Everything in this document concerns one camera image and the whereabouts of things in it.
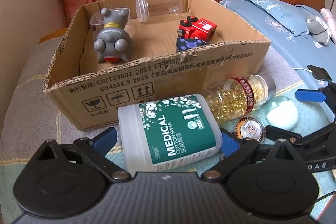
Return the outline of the mint green earbuds case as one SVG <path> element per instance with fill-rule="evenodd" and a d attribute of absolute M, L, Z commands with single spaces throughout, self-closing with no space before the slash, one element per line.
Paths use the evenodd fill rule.
<path fill-rule="evenodd" d="M 284 130 L 292 130 L 298 122 L 298 110 L 293 101 L 286 96 L 276 96 L 265 105 L 269 125 Z"/>

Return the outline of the yellow capsule bottle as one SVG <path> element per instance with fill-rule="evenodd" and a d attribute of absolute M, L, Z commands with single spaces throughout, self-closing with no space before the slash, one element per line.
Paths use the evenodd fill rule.
<path fill-rule="evenodd" d="M 204 96 L 218 124 L 241 118 L 260 108 L 276 93 L 276 83 L 268 73 L 239 76 L 207 87 Z"/>

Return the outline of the white medical cotton swab bottle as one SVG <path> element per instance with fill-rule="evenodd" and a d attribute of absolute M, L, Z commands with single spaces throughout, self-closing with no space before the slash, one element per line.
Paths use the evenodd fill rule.
<path fill-rule="evenodd" d="M 216 154 L 222 132 L 200 94 L 118 109 L 127 171 L 163 172 Z"/>

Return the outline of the grey cartoon creature toy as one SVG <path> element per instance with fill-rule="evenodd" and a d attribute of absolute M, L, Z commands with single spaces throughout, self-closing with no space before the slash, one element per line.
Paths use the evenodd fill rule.
<path fill-rule="evenodd" d="M 128 63 L 134 50 L 134 41 L 124 29 L 108 27 L 98 33 L 93 48 L 97 52 L 98 63 L 115 63 L 119 60 Z"/>

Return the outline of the dark blue cube toy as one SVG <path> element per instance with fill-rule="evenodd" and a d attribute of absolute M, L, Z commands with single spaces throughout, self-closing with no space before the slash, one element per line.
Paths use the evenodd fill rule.
<path fill-rule="evenodd" d="M 187 51 L 196 47 L 205 46 L 207 43 L 200 39 L 177 38 L 176 52 Z"/>

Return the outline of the red toy train block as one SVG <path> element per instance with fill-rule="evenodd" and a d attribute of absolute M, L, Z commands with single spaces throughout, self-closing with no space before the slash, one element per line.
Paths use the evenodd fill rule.
<path fill-rule="evenodd" d="M 189 15 L 186 19 L 179 22 L 177 34 L 184 39 L 199 39 L 209 42 L 215 34 L 217 25 L 204 18 L 198 19 L 196 16 Z"/>

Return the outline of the clear round plastic container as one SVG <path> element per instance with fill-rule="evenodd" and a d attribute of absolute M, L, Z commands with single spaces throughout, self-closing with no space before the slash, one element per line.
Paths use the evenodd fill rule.
<path fill-rule="evenodd" d="M 135 27 L 130 20 L 131 16 L 128 8 L 103 8 L 92 16 L 89 25 L 92 28 L 94 38 L 97 38 L 98 33 L 108 27 L 122 28 L 133 38 L 135 36 Z"/>

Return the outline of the clear plastic jar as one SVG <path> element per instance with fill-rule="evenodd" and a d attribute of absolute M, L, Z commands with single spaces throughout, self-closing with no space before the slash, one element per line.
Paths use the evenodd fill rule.
<path fill-rule="evenodd" d="M 140 23 L 148 21 L 149 17 L 183 12 L 182 0 L 136 0 L 135 9 Z"/>

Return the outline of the black smartphone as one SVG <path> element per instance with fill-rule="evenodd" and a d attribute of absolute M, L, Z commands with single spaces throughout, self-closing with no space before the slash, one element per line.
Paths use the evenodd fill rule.
<path fill-rule="evenodd" d="M 307 65 L 307 69 L 313 75 L 316 80 L 322 80 L 331 82 L 332 78 L 330 77 L 329 73 L 327 73 L 326 69 L 321 67 L 316 67 L 314 65 Z"/>

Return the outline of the round tape measure package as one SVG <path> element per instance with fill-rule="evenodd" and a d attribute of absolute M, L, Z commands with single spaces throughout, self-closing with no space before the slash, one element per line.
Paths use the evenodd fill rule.
<path fill-rule="evenodd" d="M 261 143 L 265 139 L 266 129 L 256 116 L 245 115 L 228 121 L 219 121 L 222 133 L 234 141 L 256 140 Z"/>

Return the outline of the blue floral bed sheet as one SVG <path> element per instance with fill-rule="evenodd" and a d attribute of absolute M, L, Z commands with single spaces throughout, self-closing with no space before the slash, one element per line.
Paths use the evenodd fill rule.
<path fill-rule="evenodd" d="M 222 0 L 220 4 L 243 17 L 254 28 L 271 40 L 271 46 L 284 59 L 296 68 L 299 76 L 311 89 L 327 85 L 327 81 L 316 80 L 307 71 L 307 65 L 326 69 L 335 82 L 335 43 L 332 38 L 327 46 L 316 42 L 311 33 L 295 36 L 276 19 L 246 0 Z M 319 16 L 321 13 L 307 5 L 294 5 L 302 9 L 308 16 Z"/>

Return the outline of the grey plush toy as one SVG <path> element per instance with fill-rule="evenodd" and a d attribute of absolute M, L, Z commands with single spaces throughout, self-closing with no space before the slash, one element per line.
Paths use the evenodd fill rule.
<path fill-rule="evenodd" d="M 331 38 L 331 32 L 322 18 L 310 15 L 306 20 L 306 25 L 308 31 L 316 42 L 325 46 L 328 45 Z"/>

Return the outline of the checked table blanket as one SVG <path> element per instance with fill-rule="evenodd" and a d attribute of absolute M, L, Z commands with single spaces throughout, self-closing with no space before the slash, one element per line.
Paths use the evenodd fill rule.
<path fill-rule="evenodd" d="M 80 137 L 92 138 L 103 131 L 79 131 L 43 92 L 51 57 L 60 43 L 52 39 L 35 47 L 27 61 L 7 109 L 1 132 L 1 215 L 2 223 L 12 223 L 21 215 L 13 195 L 15 180 L 46 139 L 72 143 Z M 273 47 L 261 67 L 275 80 L 277 95 L 286 96 L 298 112 L 296 133 L 305 136 L 328 125 L 328 108 L 319 103 L 299 102 L 297 89 L 307 88 L 301 77 Z"/>

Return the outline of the blue floral pillow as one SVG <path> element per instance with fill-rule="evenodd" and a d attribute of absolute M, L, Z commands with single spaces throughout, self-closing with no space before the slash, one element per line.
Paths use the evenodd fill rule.
<path fill-rule="evenodd" d="M 276 19 L 295 36 L 308 34 L 307 13 L 297 6 L 279 0 L 246 0 Z"/>

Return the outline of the open cardboard box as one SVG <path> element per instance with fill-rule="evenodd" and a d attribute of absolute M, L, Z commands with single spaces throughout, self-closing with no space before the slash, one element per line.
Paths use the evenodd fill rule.
<path fill-rule="evenodd" d="M 214 0 L 182 0 L 180 14 L 138 22 L 136 0 L 103 0 L 80 7 L 54 53 L 43 91 L 79 130 L 116 123 L 121 106 L 201 93 L 227 78 L 255 74 L 270 40 Z M 128 8 L 135 47 L 130 61 L 98 63 L 89 21 L 103 8 Z M 177 52 L 179 21 L 194 15 L 217 25 L 204 47 Z"/>

